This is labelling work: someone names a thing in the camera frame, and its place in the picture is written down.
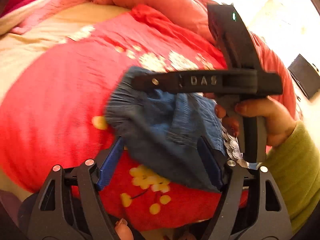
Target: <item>black device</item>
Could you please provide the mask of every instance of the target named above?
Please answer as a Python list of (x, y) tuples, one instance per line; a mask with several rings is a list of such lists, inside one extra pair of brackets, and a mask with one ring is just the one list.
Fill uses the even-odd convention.
[(299, 54), (290, 64), (288, 70), (302, 93), (309, 100), (320, 90), (320, 74), (313, 66)]

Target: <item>yellow flower print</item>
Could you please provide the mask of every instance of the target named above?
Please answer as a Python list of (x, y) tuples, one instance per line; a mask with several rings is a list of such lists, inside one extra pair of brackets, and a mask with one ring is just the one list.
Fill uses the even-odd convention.
[(160, 203), (162, 205), (167, 205), (170, 201), (171, 201), (171, 198), (168, 195), (163, 195), (160, 197)]
[(124, 207), (128, 207), (128, 206), (131, 205), (131, 203), (132, 203), (132, 198), (130, 197), (129, 194), (127, 194), (127, 193), (122, 193), (120, 196), (121, 196), (122, 205), (123, 205)]
[(103, 116), (94, 116), (91, 122), (93, 126), (99, 130), (106, 130), (108, 128), (108, 124)]
[(160, 205), (158, 203), (154, 203), (150, 206), (149, 211), (152, 215), (156, 215), (160, 212)]
[(124, 52), (124, 49), (121, 48), (120, 46), (115, 46), (115, 50), (119, 53)]
[(162, 193), (167, 193), (170, 191), (170, 187), (168, 185), (170, 181), (168, 179), (163, 178), (159, 175), (156, 175), (150, 179), (152, 180), (151, 189), (153, 192), (161, 191)]
[[(170, 196), (162, 195), (162, 193), (166, 193), (170, 191), (170, 187), (169, 187), (170, 181), (168, 179), (159, 176), (158, 174), (153, 172), (151, 169), (148, 169), (143, 165), (139, 165), (136, 168), (130, 169), (129, 173), (133, 177), (132, 184), (134, 186), (141, 187), (141, 189), (143, 189), (144, 191), (133, 197), (131, 197), (127, 193), (122, 193), (120, 196), (122, 200), (122, 205), (124, 207), (129, 207), (131, 205), (132, 200), (145, 194), (149, 190), (150, 186), (153, 192), (159, 192), (159, 194), (161, 195), (159, 198), (159, 202), (162, 205), (167, 205), (171, 201)], [(153, 203), (149, 207), (149, 211), (152, 215), (158, 214), (160, 210), (161, 210), (161, 206), (159, 203)]]
[(129, 173), (133, 177), (132, 184), (142, 189), (149, 188), (153, 184), (153, 177), (156, 176), (152, 170), (143, 165), (130, 169)]

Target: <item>hand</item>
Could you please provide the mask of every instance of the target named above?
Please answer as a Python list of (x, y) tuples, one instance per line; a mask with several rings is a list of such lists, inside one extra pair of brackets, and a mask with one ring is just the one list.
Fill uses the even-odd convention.
[[(297, 124), (288, 110), (271, 97), (242, 101), (235, 106), (235, 112), (245, 117), (265, 117), (267, 145), (272, 147), (277, 147), (284, 143)], [(219, 105), (216, 105), (215, 113), (219, 118), (222, 118), (222, 125), (227, 129), (228, 133), (237, 137), (239, 135), (239, 123), (236, 119), (226, 117), (225, 109)]]
[(127, 225), (128, 222), (123, 218), (116, 223), (115, 230), (121, 240), (133, 240), (132, 232)]

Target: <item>floral pattern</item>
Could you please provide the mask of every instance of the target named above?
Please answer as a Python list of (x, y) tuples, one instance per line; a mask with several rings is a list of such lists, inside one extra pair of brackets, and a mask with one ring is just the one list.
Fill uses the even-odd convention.
[(82, 27), (80, 31), (69, 35), (68, 38), (73, 41), (79, 41), (81, 39), (88, 38), (94, 30), (95, 28), (92, 25), (87, 25)]
[(93, 126), (99, 130), (106, 130), (108, 128), (106, 119), (103, 116), (94, 116), (91, 122)]
[[(199, 67), (196, 63), (187, 59), (183, 55), (170, 51), (168, 61), (162, 55), (156, 55), (153, 52), (140, 53), (142, 48), (138, 45), (132, 45), (131, 49), (124, 49), (120, 46), (115, 46), (115, 50), (119, 53), (126, 53), (126, 56), (131, 59), (138, 59), (140, 65), (148, 70), (155, 72), (170, 72), (170, 71), (183, 71), (183, 70), (198, 70)], [(212, 63), (206, 60), (200, 53), (197, 54), (195, 60), (200, 62), (206, 70), (214, 70)]]
[(133, 199), (142, 196), (150, 189), (156, 193), (155, 199), (157, 199), (157, 194), (160, 194), (159, 203), (156, 202), (150, 206), (150, 214), (158, 214), (161, 210), (160, 204), (167, 205), (171, 201), (171, 197), (169, 195), (162, 194), (170, 191), (170, 181), (168, 179), (159, 176), (144, 165), (139, 165), (138, 167), (130, 169), (129, 173), (133, 177), (132, 184), (140, 187), (144, 191), (134, 197), (131, 197), (128, 193), (122, 193), (120, 197), (124, 207), (129, 207)]

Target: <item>fingernail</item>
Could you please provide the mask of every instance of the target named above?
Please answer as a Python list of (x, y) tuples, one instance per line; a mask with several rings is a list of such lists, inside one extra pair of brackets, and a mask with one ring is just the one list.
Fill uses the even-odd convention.
[(233, 137), (238, 137), (238, 135), (239, 135), (239, 132), (237, 132), (236, 129), (233, 128), (233, 127), (231, 128), (231, 133), (232, 133), (231, 135), (232, 135)]
[(124, 224), (124, 225), (127, 226), (127, 225), (128, 225), (128, 222), (127, 222), (127, 220), (121, 218), (119, 221), (116, 222), (116, 226), (118, 227), (118, 226), (120, 226), (121, 224)]
[(247, 110), (247, 106), (245, 104), (236, 104), (235, 111), (239, 114), (244, 113)]

